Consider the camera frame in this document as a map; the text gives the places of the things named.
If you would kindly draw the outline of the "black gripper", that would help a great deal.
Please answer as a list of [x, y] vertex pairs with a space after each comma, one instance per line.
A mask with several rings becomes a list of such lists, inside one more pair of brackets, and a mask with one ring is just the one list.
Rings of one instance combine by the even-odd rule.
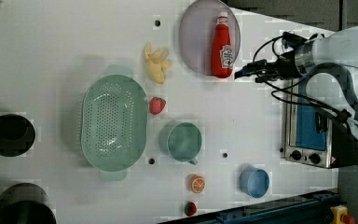
[[235, 78], [256, 76], [256, 83], [263, 83], [275, 80], [289, 80], [300, 78], [302, 75], [298, 72], [295, 64], [295, 52], [293, 50], [283, 53], [275, 62], [268, 63], [268, 74], [262, 74], [268, 61], [263, 59], [247, 63], [241, 70], [234, 73]]

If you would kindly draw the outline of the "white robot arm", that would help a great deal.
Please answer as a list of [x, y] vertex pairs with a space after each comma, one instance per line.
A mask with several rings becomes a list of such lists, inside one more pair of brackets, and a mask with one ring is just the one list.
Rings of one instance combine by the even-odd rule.
[[286, 95], [283, 101], [327, 112], [358, 140], [358, 26], [309, 38], [290, 32], [272, 38], [287, 49], [274, 62], [252, 59], [235, 78], [255, 78]]

